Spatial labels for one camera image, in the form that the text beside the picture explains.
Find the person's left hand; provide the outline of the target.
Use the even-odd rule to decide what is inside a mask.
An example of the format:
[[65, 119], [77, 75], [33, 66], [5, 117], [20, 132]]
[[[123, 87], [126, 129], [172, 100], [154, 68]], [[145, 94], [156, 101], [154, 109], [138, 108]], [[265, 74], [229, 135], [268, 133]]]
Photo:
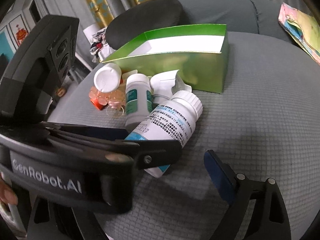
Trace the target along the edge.
[[5, 204], [17, 205], [18, 198], [12, 188], [0, 178], [0, 199]]

